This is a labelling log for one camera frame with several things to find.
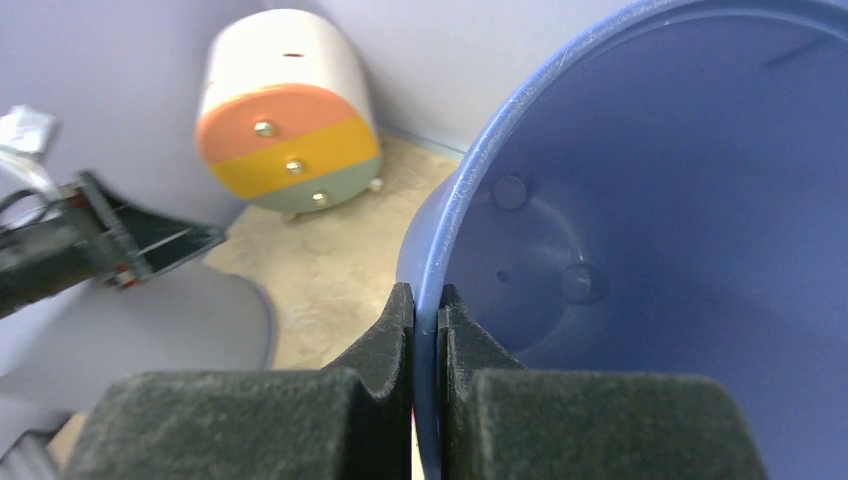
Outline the blue plastic bucket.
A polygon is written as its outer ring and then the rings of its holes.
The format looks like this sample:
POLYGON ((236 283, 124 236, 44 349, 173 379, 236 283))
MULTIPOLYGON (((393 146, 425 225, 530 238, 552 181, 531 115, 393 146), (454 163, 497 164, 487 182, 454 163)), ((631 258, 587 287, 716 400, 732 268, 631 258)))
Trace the blue plastic bucket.
POLYGON ((414 405, 437 309, 533 368, 696 373, 774 479, 847 475, 847 5, 640 1, 553 55, 415 214, 414 405))

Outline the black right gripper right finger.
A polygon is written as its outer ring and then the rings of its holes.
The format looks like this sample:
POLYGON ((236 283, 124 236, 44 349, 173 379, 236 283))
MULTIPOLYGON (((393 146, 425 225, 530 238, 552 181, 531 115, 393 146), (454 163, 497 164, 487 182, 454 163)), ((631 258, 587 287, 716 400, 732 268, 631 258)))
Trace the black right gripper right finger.
POLYGON ((454 286, 438 311, 445 479, 763 479, 739 409, 702 377, 531 370, 454 286))

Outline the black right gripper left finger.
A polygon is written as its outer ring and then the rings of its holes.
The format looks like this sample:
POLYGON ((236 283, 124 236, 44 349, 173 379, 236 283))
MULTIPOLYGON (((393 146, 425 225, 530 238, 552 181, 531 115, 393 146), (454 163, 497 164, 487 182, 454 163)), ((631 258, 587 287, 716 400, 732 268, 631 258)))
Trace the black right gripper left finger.
POLYGON ((89 414, 69 479, 407 479, 410 287, 317 370, 150 372, 89 414))

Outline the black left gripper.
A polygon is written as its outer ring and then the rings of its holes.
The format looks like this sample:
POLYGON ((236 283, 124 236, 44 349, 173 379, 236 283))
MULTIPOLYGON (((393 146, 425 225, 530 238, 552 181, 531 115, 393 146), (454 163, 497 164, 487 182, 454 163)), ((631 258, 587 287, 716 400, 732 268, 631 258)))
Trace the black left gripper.
POLYGON ((35 197, 33 218, 1 225, 1 316, 89 279, 128 289, 208 253, 226 240, 223 228, 143 207, 84 170, 77 188, 49 200, 33 188, 1 200, 6 212, 35 197))

